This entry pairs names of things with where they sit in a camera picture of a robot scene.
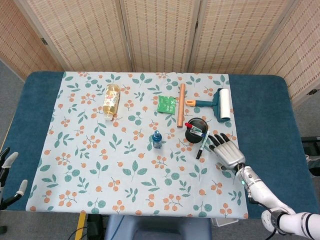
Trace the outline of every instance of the woven panel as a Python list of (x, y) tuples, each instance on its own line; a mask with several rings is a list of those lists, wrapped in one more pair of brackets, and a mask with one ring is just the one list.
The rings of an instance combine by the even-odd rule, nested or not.
[(186, 72), (197, 1), (122, 1), (136, 72)]
[(69, 71), (129, 72), (114, 0), (28, 0)]
[(320, 1), (301, 0), (253, 70), (283, 77), (290, 98), (320, 79)]
[(196, 73), (246, 74), (290, 0), (208, 0), (195, 42)]
[(0, 58), (23, 80), (36, 71), (63, 71), (12, 0), (0, 4)]

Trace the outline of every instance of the marker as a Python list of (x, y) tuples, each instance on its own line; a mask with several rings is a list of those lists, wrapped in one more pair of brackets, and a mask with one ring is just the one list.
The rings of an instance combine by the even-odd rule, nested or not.
[(186, 122), (184, 125), (186, 125), (186, 127), (188, 129), (192, 129), (192, 130), (195, 130), (195, 131), (197, 131), (199, 133), (202, 133), (202, 130), (200, 128), (197, 128), (196, 126), (193, 126), (192, 124), (190, 124), (188, 122)]
[(206, 136), (205, 133), (198, 132), (198, 131), (195, 131), (195, 130), (192, 130), (192, 129), (190, 129), (190, 133), (192, 133), (192, 134), (194, 134), (194, 135), (197, 135), (197, 136), (199, 136), (199, 137), (202, 137), (202, 138), (204, 138), (204, 137)]
[(210, 133), (209, 131), (206, 132), (205, 137), (204, 137), (204, 139), (203, 139), (203, 142), (202, 142), (202, 144), (201, 144), (201, 147), (200, 147), (200, 149), (199, 149), (199, 151), (198, 151), (195, 159), (199, 159), (199, 158), (201, 157), (201, 154), (202, 154), (202, 151), (203, 151), (204, 148), (205, 148), (205, 145), (206, 145), (206, 142), (207, 142), (209, 133)]

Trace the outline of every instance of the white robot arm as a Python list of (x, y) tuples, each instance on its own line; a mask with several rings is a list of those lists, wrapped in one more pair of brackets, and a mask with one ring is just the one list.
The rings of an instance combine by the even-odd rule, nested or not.
[(209, 148), (216, 153), (222, 163), (222, 169), (236, 172), (236, 177), (244, 185), (249, 202), (265, 207), (261, 215), (264, 227), (270, 232), (282, 235), (299, 235), (309, 239), (320, 240), (320, 215), (295, 211), (280, 201), (265, 185), (250, 166), (238, 147), (221, 133), (209, 136), (214, 145)]

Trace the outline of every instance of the lint roller handle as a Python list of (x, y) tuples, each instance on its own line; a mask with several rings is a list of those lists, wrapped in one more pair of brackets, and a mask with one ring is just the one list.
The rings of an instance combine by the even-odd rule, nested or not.
[(212, 101), (186, 100), (185, 105), (191, 107), (212, 107), (215, 104)]

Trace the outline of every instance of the lint roller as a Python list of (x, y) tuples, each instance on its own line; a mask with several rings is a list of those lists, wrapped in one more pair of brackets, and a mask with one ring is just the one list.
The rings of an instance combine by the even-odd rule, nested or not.
[(230, 92), (227, 88), (219, 88), (212, 101), (186, 100), (185, 105), (191, 107), (212, 107), (213, 114), (219, 123), (230, 121)]

